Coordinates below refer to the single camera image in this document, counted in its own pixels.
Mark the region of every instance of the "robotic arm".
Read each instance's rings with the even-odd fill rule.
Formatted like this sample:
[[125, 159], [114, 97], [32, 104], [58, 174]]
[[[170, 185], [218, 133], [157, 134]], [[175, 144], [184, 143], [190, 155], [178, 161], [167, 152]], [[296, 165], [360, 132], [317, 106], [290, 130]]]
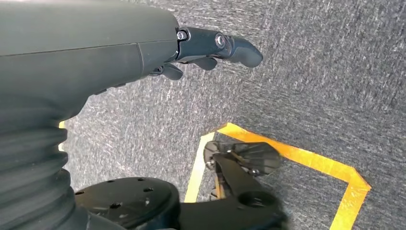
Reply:
[[120, 1], [0, 0], [0, 229], [122, 230], [75, 204], [62, 120], [87, 98], [148, 75], [178, 80], [172, 63], [256, 67], [242, 38], [179, 27], [167, 11]]

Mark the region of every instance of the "yellow tape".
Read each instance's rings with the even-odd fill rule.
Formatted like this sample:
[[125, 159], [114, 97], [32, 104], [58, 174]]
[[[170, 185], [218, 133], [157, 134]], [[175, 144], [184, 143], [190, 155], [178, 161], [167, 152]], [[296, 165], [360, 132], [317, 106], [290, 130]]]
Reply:
[[214, 139], [214, 132], [206, 134], [200, 138], [199, 147], [196, 152], [194, 164], [192, 168], [191, 177], [188, 184], [188, 190], [186, 190], [185, 203], [194, 203], [197, 200], [199, 194], [200, 184], [202, 183], [204, 169], [206, 165], [203, 159], [203, 151], [206, 143]]
[[348, 165], [316, 153], [285, 145], [275, 140], [251, 133], [234, 124], [227, 123], [217, 132], [243, 142], [267, 142], [282, 156], [348, 183], [347, 189], [330, 226], [331, 230], [350, 230], [371, 186]]
[[[65, 128], [65, 121], [61, 121], [61, 122], [59, 123], [59, 128]], [[58, 148], [59, 148], [59, 151], [63, 151], [62, 143], [60, 143], [60, 144], [58, 145]]]

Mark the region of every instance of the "black robotic finger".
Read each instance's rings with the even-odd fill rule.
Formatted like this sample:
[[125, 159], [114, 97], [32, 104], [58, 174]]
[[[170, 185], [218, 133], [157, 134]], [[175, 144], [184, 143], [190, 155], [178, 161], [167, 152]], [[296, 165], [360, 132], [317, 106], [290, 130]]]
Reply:
[[214, 57], [230, 62], [240, 62], [249, 68], [256, 67], [262, 62], [263, 55], [261, 52], [246, 39], [225, 36], [225, 41], [225, 48], [213, 55]]
[[166, 64], [163, 67], [162, 75], [164, 75], [170, 80], [176, 81], [182, 78], [183, 72], [178, 67], [172, 64]]
[[191, 63], [223, 50], [216, 45], [217, 31], [193, 27], [182, 27], [178, 31], [179, 52], [177, 62]]
[[189, 63], [196, 64], [198, 67], [200, 67], [204, 70], [213, 70], [217, 65], [217, 61], [212, 57], [199, 58], [199, 59], [190, 61]]

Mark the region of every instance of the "gray carpet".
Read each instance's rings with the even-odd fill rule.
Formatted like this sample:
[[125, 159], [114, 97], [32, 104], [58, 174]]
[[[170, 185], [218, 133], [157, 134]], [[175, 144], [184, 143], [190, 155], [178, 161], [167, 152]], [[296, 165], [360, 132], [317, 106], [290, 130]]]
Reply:
[[[151, 176], [186, 192], [199, 138], [225, 122], [355, 167], [372, 186], [354, 229], [404, 229], [404, 0], [145, 0], [180, 24], [241, 35], [265, 56], [247, 69], [180, 66], [92, 96], [67, 121], [74, 188]], [[294, 229], [329, 229], [346, 184], [291, 161], [263, 182]], [[204, 176], [199, 200], [212, 178]]]

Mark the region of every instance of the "screw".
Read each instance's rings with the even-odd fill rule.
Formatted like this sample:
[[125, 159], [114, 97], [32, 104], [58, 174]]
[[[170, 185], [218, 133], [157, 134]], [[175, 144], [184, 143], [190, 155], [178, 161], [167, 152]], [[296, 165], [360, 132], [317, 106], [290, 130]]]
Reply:
[[249, 174], [253, 175], [253, 176], [258, 176], [259, 175], [259, 170], [258, 169], [251, 169], [249, 171]]
[[176, 35], [178, 36], [178, 40], [186, 40], [188, 38], [185, 31], [179, 31]]
[[226, 45], [226, 39], [224, 38], [224, 35], [222, 35], [222, 34], [217, 34], [215, 41], [216, 41], [217, 47], [219, 47], [219, 48], [224, 48], [224, 46]]
[[214, 160], [207, 161], [207, 162], [206, 162], [206, 165], [207, 165], [208, 167], [213, 167], [213, 166], [214, 166]]

